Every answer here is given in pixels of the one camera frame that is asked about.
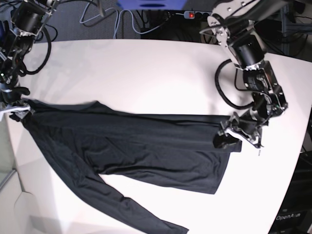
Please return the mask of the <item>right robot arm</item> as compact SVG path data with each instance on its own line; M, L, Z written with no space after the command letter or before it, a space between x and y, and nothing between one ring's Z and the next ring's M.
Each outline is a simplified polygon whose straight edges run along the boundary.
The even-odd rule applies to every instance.
M4 34L0 43L0 117L6 113L17 114L23 118L31 110L21 100L21 96L30 95L26 87L21 87L19 77L37 74L47 63L52 42L45 28L47 21L56 11L59 0L23 0L11 17L12 28ZM23 60L40 33L46 36L48 50L42 65L27 71Z

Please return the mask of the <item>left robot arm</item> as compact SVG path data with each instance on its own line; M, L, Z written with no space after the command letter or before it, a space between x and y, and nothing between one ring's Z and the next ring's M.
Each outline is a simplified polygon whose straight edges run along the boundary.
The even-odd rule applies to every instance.
M272 117L282 115L288 108L282 87L269 61L265 60L267 50L254 28L257 21L264 20L288 3L287 0L218 0L207 17L208 27L201 30L204 35L212 31L218 44L226 51L229 59L222 62L214 75L216 89L222 99L236 110L243 110L239 116L234 112L221 122L214 137L216 148L227 148L237 142L237 134L255 148L262 147L262 128ZM219 83L222 68L232 63L243 73L244 92L250 92L253 101L237 106L225 96Z

